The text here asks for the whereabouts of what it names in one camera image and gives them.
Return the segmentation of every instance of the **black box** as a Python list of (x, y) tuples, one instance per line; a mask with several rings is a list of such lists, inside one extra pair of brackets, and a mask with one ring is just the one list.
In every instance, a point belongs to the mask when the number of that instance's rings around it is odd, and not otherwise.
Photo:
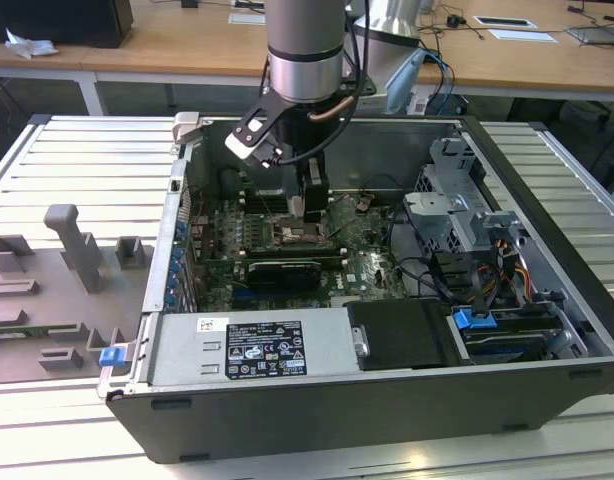
[(0, 42), (9, 28), (30, 40), (117, 48), (133, 21), (129, 0), (0, 0)]

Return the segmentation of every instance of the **warning label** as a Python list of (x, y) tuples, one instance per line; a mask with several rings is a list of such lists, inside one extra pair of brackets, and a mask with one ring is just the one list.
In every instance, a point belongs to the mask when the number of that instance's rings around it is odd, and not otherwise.
[(226, 356), (230, 380), (307, 375), (301, 322), (229, 324)]

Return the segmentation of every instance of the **wooden desk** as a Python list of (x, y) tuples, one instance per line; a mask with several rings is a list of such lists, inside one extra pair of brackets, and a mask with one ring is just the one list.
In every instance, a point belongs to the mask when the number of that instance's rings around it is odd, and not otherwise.
[(230, 24), (233, 10), (210, 4), (183, 9), (179, 2), (132, 0), (132, 10), (134, 25), (121, 48), (90, 49), (83, 69), (260, 77), (264, 25)]
[[(566, 11), (562, 0), (448, 0), (473, 15), (527, 18), (539, 31), (555, 30), (558, 43), (497, 40), (482, 30), (445, 31), (440, 47), (456, 72), (457, 94), (586, 99), (614, 101), (614, 48), (581, 47), (562, 32), (568, 26), (590, 25), (581, 15)], [(25, 60), (0, 45), (0, 76), (54, 78), (80, 84), (91, 114), (105, 113), (98, 82), (125, 81), (165, 84), (257, 85), (266, 54), (262, 25), (228, 23), (234, 10), (218, 5), (182, 9), (179, 2), (132, 0), (134, 25), (121, 48), (58, 46), (60, 53)], [(586, 12), (602, 21), (614, 15), (614, 5), (586, 4)], [(444, 25), (447, 13), (439, 7), (435, 23)], [(421, 16), (422, 24), (432, 22)], [(435, 48), (434, 36), (423, 41)], [(439, 80), (438, 68), (424, 65), (417, 94), (429, 95)]]
[[(578, 40), (566, 32), (570, 26), (591, 26), (589, 19), (571, 12), (567, 6), (580, 2), (562, 0), (453, 0), (447, 2), (462, 8), (469, 24), (483, 27), (474, 15), (525, 18), (533, 22), (537, 31), (556, 31), (550, 35), (558, 43), (539, 43), (498, 40), (486, 30), (479, 33), (485, 40), (469, 30), (445, 31), (440, 39), (443, 58), (456, 72), (457, 88), (464, 92), (479, 87), (485, 89), (552, 90), (565, 92), (614, 92), (614, 47), (580, 46)], [(614, 5), (586, 3), (585, 12), (599, 19), (614, 15)], [(436, 10), (435, 21), (445, 23), (447, 12)], [(431, 23), (431, 15), (422, 15), (420, 22)], [(422, 33), (425, 44), (435, 49), (435, 39), (429, 31)], [(422, 72), (421, 80), (428, 77), (432, 66)]]

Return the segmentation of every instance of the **table leg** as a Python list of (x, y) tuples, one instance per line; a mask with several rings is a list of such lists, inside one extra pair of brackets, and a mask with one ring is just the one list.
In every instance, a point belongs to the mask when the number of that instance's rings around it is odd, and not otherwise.
[(85, 100), (87, 113), (89, 115), (109, 115), (96, 76), (92, 72), (82, 73), (83, 75), (76, 81), (80, 85), (80, 92)]
[(171, 83), (165, 84), (165, 99), (167, 100), (167, 106), (174, 108), (176, 106), (176, 94), (174, 93), (174, 86)]

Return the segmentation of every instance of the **white paper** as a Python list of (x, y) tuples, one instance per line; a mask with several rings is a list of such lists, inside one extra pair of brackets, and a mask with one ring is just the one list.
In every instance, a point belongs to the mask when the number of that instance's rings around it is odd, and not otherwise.
[(229, 317), (200, 317), (196, 324), (196, 332), (226, 332)]
[(27, 40), (26, 38), (14, 35), (7, 29), (5, 46), (16, 55), (31, 59), (32, 55), (53, 55), (58, 53), (54, 44), (50, 40)]
[(522, 32), (518, 30), (496, 30), (489, 29), (489, 32), (498, 40), (523, 40), (525, 42), (549, 42), (558, 43), (558, 41), (547, 33), (538, 32)]

